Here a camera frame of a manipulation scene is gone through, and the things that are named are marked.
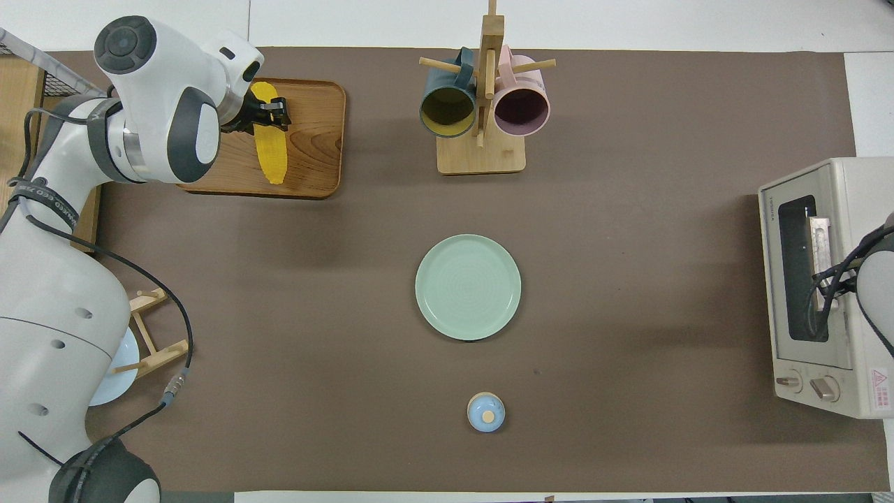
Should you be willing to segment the light blue plate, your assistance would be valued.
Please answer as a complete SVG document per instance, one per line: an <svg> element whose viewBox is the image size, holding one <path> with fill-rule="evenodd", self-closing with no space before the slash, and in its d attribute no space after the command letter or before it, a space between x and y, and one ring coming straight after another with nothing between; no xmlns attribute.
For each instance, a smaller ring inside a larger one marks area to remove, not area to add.
<svg viewBox="0 0 894 503"><path fill-rule="evenodd" d="M138 371L130 369L123 372L115 372L115 369L136 364L140 362L140 358L136 337L132 330L127 328L115 356L112 357L108 371L103 375L102 382L100 382L96 392L89 401L89 406L98 407L120 398L131 387Z"/></svg>

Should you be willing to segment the pale green plate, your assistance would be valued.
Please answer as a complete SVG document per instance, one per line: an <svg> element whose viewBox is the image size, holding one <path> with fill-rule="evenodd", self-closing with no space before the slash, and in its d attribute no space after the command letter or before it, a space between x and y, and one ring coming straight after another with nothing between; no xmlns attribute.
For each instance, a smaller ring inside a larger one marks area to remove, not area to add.
<svg viewBox="0 0 894 503"><path fill-rule="evenodd" d="M424 255L414 293L416 306L434 330L451 340L476 342L496 335L514 318L522 277L500 243L461 233Z"/></svg>

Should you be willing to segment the pink mug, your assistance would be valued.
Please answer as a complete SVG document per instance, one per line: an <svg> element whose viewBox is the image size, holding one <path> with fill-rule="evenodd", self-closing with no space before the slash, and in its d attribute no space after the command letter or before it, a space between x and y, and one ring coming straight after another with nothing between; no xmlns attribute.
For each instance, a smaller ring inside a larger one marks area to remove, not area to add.
<svg viewBox="0 0 894 503"><path fill-rule="evenodd" d="M550 102L541 70L514 73L515 66L533 63L503 45L496 70L494 120L505 134L523 137L541 130L550 118Z"/></svg>

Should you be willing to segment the wooden mug tree stand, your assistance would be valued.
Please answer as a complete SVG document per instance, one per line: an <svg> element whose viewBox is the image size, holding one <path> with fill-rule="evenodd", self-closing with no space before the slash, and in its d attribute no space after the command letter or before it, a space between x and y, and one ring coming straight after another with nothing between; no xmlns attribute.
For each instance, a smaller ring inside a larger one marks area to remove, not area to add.
<svg viewBox="0 0 894 503"><path fill-rule="evenodd" d="M488 0L488 12L483 16L478 51L474 52L474 76L476 89L476 121L463 135L454 138L437 138L437 169L442 175L483 175L514 174L526 166L526 137L505 134L494 120L494 92L496 70L500 61L501 48L505 45L505 19L497 12L497 0ZM457 73L459 66L450 63L453 59L431 59L422 57L421 66L440 68ZM514 73L543 70L556 66L556 61L534 60L533 63L515 66Z"/></svg>

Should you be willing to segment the brown table mat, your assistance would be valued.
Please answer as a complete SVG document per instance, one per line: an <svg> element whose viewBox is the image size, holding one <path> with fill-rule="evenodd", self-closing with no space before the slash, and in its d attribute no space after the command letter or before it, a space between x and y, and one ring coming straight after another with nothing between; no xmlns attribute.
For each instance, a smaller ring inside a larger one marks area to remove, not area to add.
<svg viewBox="0 0 894 503"><path fill-rule="evenodd" d="M169 411L124 437L164 490L887 490L880 421L776 398L758 188L853 155L831 53L532 50L552 117L514 175L443 176L421 55L268 48L348 98L324 201L102 190L100 242L188 309ZM516 261L513 319L434 330L416 270L461 233ZM467 403L501 398L476 432Z"/></svg>

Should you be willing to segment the dark teal mug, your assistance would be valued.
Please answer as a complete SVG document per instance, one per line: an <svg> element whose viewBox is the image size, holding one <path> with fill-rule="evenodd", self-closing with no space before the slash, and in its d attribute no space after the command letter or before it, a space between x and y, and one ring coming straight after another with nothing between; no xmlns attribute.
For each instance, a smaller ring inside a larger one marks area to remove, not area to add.
<svg viewBox="0 0 894 503"><path fill-rule="evenodd" d="M454 60L460 71L454 73L430 68L419 106L421 123L434 135L454 138L465 134L476 121L476 89L474 54L470 48L460 48Z"/></svg>

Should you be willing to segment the wooden two-level shelf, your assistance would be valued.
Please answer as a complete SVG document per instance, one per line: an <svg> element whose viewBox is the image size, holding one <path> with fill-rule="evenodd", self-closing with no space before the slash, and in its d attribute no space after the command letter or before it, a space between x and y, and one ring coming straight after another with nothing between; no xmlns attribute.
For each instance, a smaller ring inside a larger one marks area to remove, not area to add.
<svg viewBox="0 0 894 503"><path fill-rule="evenodd" d="M6 211L10 190L7 182L17 175L24 157L24 117L36 106L53 108L61 100L58 96L43 96L44 71L13 55L0 55L0 217ZM34 119L31 125L31 145L41 139L45 118ZM96 243L101 187L93 188L74 235Z"/></svg>

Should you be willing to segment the yellow banana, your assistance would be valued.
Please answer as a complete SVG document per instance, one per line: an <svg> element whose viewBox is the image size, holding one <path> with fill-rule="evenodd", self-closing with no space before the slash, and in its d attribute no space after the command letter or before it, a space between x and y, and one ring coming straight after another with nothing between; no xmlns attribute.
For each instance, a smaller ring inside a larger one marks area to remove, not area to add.
<svg viewBox="0 0 894 503"><path fill-rule="evenodd" d="M281 98L269 82L255 82L250 89L257 99L266 103L273 98ZM286 133L274 127L258 127L255 124L254 137L259 165L265 178L270 184L281 184L288 168Z"/></svg>

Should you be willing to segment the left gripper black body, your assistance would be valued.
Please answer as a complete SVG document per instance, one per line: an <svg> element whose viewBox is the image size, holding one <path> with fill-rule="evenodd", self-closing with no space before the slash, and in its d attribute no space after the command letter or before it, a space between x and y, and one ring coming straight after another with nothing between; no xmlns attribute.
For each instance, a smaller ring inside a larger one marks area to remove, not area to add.
<svg viewBox="0 0 894 503"><path fill-rule="evenodd" d="M266 111L263 105L265 102L257 99L254 94L246 94L236 116L223 125L223 132L253 135L255 124L266 125Z"/></svg>

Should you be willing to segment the white toaster oven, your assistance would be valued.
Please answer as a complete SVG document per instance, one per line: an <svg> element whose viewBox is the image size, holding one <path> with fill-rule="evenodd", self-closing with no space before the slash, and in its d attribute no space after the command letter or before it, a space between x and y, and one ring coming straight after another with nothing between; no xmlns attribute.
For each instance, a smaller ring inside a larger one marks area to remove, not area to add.
<svg viewBox="0 0 894 503"><path fill-rule="evenodd" d="M798 373L803 391L776 395L858 419L894 419L894 359L853 293L831 302L828 325L809 332L823 305L813 276L846 257L894 211L894 157L833 157L758 191L774 378ZM833 376L840 400L809 381Z"/></svg>

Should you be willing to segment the wooden plate rack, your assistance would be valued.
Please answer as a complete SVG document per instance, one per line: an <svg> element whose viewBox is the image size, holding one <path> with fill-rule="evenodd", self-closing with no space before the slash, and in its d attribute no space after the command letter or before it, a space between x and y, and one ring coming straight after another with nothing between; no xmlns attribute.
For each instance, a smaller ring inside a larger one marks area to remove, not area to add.
<svg viewBox="0 0 894 503"><path fill-rule="evenodd" d="M131 319L136 328L136 340L143 341L147 350L147 355L138 360L137 363L125 365L125 370L137 370L136 379L139 379L154 370L162 368L166 364L175 362L179 357L186 356L187 350L191 349L191 344L187 340L181 340L170 346L158 348L154 344L146 322L143 319L143 312L162 305L169 300L170 297L163 289L152 289L138 291L136 296L130 300Z"/></svg>

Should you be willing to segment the wooden serving tray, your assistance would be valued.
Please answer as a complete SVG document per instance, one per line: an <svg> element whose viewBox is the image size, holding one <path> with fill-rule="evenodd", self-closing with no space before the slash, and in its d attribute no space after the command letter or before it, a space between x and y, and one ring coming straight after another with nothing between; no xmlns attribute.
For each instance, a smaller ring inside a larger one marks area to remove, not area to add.
<svg viewBox="0 0 894 503"><path fill-rule="evenodd" d="M221 135L217 162L194 184L181 184L193 194L312 198L335 193L342 174L342 141L347 94L336 82L266 78L286 99L291 123L285 135L288 168L281 184L266 179L253 136Z"/></svg>

